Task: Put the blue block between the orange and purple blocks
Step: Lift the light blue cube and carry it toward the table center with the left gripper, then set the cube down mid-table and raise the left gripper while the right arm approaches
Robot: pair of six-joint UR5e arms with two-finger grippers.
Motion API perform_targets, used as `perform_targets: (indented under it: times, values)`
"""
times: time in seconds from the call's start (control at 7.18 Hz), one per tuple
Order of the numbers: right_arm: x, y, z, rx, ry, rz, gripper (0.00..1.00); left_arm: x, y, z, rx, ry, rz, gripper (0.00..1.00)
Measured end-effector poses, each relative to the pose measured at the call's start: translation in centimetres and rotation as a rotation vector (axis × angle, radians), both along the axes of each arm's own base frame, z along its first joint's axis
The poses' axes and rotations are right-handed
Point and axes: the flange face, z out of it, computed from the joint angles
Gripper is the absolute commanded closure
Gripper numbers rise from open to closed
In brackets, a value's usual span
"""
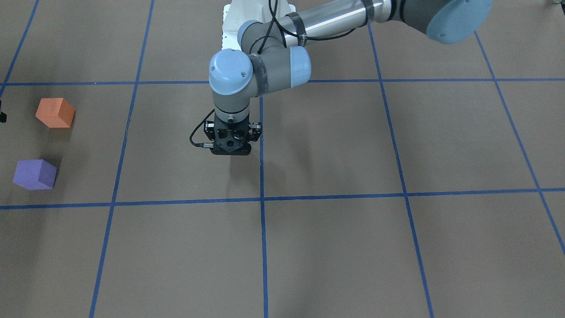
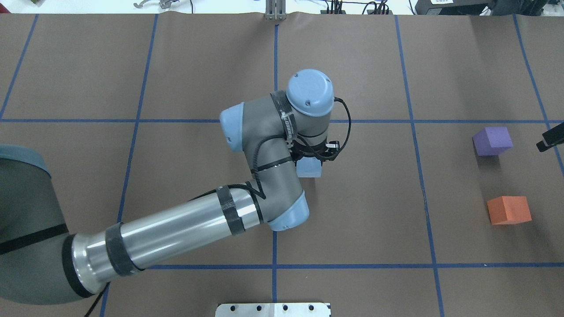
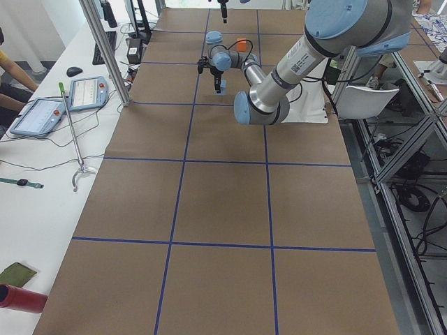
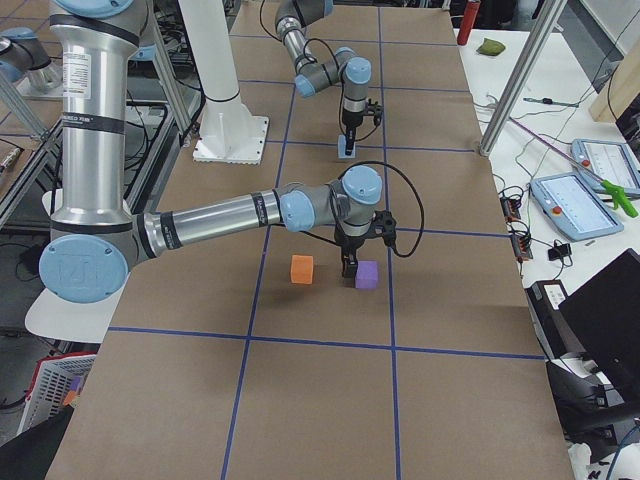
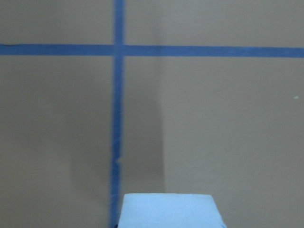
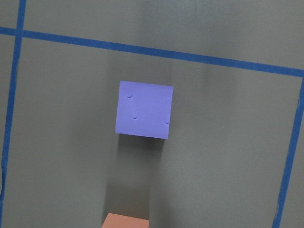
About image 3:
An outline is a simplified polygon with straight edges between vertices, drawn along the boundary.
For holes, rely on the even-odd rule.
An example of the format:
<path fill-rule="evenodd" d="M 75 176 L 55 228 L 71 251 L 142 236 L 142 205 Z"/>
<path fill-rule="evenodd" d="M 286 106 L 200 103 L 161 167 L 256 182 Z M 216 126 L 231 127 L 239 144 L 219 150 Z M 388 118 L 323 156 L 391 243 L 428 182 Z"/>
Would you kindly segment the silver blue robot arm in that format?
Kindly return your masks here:
<path fill-rule="evenodd" d="M 360 57 L 404 49 L 410 37 L 412 1 L 312 1 L 305 16 L 304 34 L 269 73 L 261 69 L 250 52 L 230 50 L 222 35 L 211 31 L 205 37 L 206 54 L 198 72 L 209 69 L 214 90 L 221 91 L 221 76 L 238 68 L 250 85 L 235 95 L 234 115 L 241 124 L 279 124 L 288 116 L 287 93 L 299 85 L 324 59 L 334 58 L 346 47 L 356 47 Z"/>

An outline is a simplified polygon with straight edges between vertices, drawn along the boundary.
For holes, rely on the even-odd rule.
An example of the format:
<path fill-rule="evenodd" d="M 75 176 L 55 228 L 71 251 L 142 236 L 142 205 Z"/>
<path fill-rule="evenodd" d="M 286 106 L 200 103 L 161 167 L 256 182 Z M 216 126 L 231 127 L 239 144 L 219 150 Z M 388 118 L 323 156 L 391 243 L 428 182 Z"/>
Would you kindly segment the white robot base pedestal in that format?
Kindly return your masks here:
<path fill-rule="evenodd" d="M 325 65 L 326 61 L 322 61 L 296 88 L 286 94 L 291 104 L 283 123 L 328 123 L 321 84 Z"/>

